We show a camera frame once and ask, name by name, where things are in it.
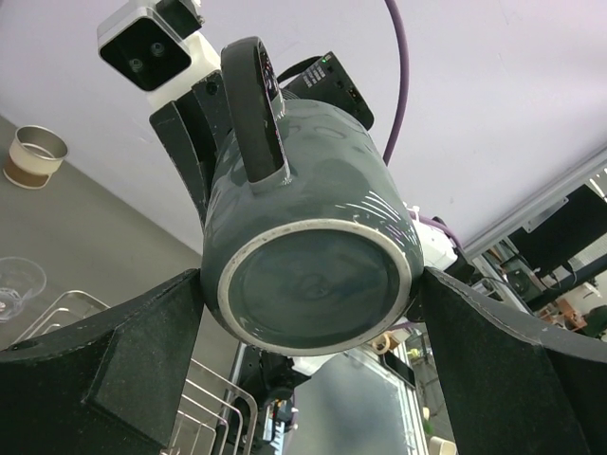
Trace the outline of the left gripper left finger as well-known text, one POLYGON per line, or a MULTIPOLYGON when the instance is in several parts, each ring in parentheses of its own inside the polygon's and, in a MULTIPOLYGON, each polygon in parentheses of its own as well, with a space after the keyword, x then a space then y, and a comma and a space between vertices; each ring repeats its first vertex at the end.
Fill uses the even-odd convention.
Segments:
POLYGON ((4 454, 157 454, 203 314, 199 272, 1 353, 4 454))

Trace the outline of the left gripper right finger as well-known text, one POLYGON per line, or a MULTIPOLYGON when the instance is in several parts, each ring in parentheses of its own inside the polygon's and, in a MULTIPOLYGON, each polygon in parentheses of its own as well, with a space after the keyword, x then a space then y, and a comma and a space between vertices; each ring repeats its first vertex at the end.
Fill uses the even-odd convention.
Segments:
POLYGON ((459 453, 605 453, 604 342, 432 268, 419 302, 459 453))

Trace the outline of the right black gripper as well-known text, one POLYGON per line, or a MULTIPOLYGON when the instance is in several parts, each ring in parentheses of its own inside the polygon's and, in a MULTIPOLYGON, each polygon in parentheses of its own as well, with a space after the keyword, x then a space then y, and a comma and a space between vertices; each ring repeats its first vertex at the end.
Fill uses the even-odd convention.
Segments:
MULTIPOLYGON (((331 104, 370 130, 375 117, 333 52, 293 64, 279 75, 288 96, 331 104)), ((220 71, 195 83, 149 118, 160 143, 186 186, 201 225, 209 208, 219 151, 232 129, 220 71)))

